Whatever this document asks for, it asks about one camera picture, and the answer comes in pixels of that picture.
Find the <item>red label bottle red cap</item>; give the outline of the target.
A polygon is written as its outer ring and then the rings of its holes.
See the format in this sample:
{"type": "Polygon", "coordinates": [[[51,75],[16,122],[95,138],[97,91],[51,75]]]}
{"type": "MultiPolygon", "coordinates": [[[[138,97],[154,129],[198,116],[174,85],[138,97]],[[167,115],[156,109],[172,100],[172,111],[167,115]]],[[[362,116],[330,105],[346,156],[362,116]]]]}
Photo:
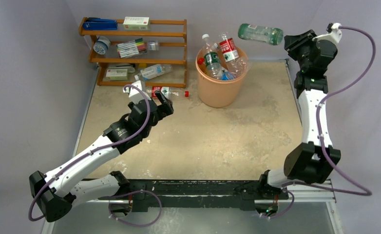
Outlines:
{"type": "Polygon", "coordinates": [[[199,69],[202,71],[202,73],[206,74],[207,70],[206,70],[206,65],[205,65],[205,61],[204,61],[203,57],[199,57],[197,59],[197,64],[198,64],[199,69]]]}

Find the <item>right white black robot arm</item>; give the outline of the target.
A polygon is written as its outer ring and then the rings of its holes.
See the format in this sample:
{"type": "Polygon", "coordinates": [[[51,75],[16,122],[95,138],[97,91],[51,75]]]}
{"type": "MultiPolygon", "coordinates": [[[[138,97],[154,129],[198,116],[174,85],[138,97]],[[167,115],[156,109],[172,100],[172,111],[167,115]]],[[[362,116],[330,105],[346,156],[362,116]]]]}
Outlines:
{"type": "Polygon", "coordinates": [[[268,170],[261,175],[257,191],[263,198],[270,198],[290,182],[322,184],[333,171],[323,153],[326,152],[334,164],[341,159],[341,152],[333,148],[328,133],[323,100],[328,94],[325,72],[338,53],[341,37],[340,29],[329,29],[327,34],[320,36],[309,30],[284,37],[284,49],[300,67],[294,87],[301,113],[302,142],[287,155],[281,169],[268,170]]]}

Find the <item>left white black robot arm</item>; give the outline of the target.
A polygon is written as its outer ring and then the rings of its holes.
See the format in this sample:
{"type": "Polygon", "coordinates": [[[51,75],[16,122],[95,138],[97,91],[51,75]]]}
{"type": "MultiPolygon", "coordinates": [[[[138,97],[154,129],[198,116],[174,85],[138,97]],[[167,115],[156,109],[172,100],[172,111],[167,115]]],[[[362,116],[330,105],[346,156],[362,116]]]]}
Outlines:
{"type": "Polygon", "coordinates": [[[128,149],[138,145],[159,121],[174,113],[173,102],[157,90],[153,94],[130,90],[130,112],[112,123],[89,147],[66,163],[46,173],[35,171],[29,176],[33,200],[28,219],[54,222],[75,206],[97,198],[124,199],[144,194],[144,189],[132,189],[128,179],[115,171],[107,176],[85,180],[85,177],[128,149]]]}

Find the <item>clear bottle blue label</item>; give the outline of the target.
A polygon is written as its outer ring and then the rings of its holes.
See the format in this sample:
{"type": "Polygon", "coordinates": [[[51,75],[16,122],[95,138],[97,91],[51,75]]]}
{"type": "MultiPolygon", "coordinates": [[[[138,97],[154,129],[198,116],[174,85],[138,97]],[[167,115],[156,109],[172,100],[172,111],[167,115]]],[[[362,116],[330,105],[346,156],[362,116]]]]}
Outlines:
{"type": "Polygon", "coordinates": [[[222,81],[229,81],[236,79],[235,75],[233,73],[230,73],[228,71],[224,71],[221,77],[222,81]]]}

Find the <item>dark green label clear bottle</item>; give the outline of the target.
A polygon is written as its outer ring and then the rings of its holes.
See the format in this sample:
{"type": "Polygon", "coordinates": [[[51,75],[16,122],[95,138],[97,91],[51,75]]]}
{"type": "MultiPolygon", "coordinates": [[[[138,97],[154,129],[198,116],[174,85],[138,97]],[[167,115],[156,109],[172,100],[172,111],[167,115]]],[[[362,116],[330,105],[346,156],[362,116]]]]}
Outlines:
{"type": "Polygon", "coordinates": [[[205,43],[202,52],[207,75],[211,78],[221,80],[223,71],[219,60],[217,45],[210,38],[209,34],[204,34],[202,39],[205,43]]]}

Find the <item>green tinted plastic bottle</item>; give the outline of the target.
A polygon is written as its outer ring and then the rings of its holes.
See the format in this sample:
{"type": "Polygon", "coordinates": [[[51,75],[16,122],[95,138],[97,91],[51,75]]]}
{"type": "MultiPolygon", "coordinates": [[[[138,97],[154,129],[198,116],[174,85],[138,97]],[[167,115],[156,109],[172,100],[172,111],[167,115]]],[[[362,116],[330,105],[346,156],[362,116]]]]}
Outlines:
{"type": "Polygon", "coordinates": [[[279,28],[243,23],[239,26],[238,37],[243,40],[279,45],[284,38],[284,32],[279,28]]]}

